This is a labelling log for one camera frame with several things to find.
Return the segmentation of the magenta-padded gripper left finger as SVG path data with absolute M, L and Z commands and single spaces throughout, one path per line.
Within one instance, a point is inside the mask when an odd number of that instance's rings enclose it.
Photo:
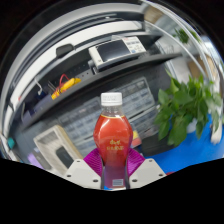
M 98 149 L 84 159 L 76 159 L 64 174 L 64 178 L 84 188 L 102 188 L 103 164 Z

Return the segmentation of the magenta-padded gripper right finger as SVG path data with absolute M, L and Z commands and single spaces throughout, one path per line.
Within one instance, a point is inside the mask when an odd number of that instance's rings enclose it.
M 145 159 L 134 149 L 130 149 L 126 162 L 128 188 L 144 187 L 166 176 L 153 158 Z

